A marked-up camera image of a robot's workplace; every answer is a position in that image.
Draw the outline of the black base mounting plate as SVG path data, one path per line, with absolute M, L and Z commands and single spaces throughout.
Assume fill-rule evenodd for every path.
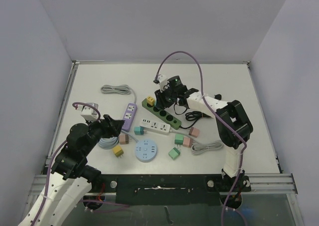
M 87 193 L 129 206 L 183 206 L 206 204 L 219 206 L 227 194 L 229 202 L 250 192 L 248 176 L 238 180 L 221 174 L 190 175 L 101 175 Z

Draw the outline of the pink charger near strip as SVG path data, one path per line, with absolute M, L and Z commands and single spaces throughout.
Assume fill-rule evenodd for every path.
M 194 138 L 197 138 L 200 134 L 200 130 L 195 127 L 191 127 L 188 134 Z

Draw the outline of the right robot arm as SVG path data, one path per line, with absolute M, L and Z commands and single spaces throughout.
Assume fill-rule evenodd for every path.
M 243 151 L 253 132 L 252 123 L 242 104 L 237 100 L 232 102 L 217 100 L 198 89 L 188 89 L 179 76 L 167 78 L 158 74 L 154 83 L 159 86 L 159 89 L 155 91 L 156 108 L 164 110 L 176 104 L 215 118 L 219 138 L 226 146 L 222 184 L 229 191 L 238 187 Z

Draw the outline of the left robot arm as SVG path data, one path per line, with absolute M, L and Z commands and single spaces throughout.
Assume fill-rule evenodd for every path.
M 87 164 L 87 156 L 102 138 L 118 137 L 123 120 L 109 115 L 71 127 L 52 155 L 45 186 L 21 226 L 60 226 L 89 191 L 101 187 L 101 172 Z

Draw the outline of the purple power strip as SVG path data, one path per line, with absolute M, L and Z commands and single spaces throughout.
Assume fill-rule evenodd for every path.
M 137 112 L 137 105 L 135 103 L 129 103 L 126 107 L 126 110 L 123 115 L 124 124 L 122 126 L 122 130 L 125 132 L 129 132 L 135 118 Z

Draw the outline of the white USB power strip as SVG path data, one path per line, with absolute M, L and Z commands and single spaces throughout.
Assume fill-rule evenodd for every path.
M 168 135 L 170 133 L 170 124 L 158 122 L 149 119 L 142 119 L 140 126 L 146 128 L 147 131 Z

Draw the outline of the pink charger beside green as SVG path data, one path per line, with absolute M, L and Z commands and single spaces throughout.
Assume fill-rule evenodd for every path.
M 191 148 L 191 146 L 193 145 L 193 139 L 189 137 L 184 137 L 182 145 L 184 147 Z

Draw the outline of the yellow USB charger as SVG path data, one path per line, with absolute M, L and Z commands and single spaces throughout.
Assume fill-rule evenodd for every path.
M 156 100 L 151 96 L 148 96 L 146 100 L 147 100 L 147 104 L 149 104 L 151 107 L 153 107 L 156 103 Z

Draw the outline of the round blue power socket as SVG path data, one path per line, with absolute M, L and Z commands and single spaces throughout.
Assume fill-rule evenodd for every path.
M 151 139 L 141 140 L 136 143 L 135 156 L 143 163 L 152 161 L 156 157 L 157 152 L 157 144 Z

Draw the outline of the light green charger upright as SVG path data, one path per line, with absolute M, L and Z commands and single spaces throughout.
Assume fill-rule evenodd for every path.
M 183 139 L 184 139 L 184 136 L 182 134 L 175 134 L 175 137 L 174 137 L 174 144 L 177 146 L 177 147 L 180 147 L 183 145 Z

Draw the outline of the green power strip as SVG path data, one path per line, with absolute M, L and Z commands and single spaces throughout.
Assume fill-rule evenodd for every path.
M 181 121 L 179 119 L 177 119 L 175 116 L 171 115 L 165 110 L 160 110 L 156 108 L 155 106 L 151 106 L 150 104 L 147 103 L 146 98 L 142 101 L 142 107 L 144 107 L 146 110 L 148 110 L 150 113 L 158 117 L 163 122 L 170 124 L 170 126 L 173 129 L 178 130 L 180 128 Z

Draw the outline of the pink charger by coil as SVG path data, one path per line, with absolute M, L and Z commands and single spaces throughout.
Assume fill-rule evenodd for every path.
M 126 144 L 129 144 L 131 142 L 131 138 L 129 135 L 127 134 L 121 134 L 119 136 L 119 144 L 121 145 L 126 145 Z

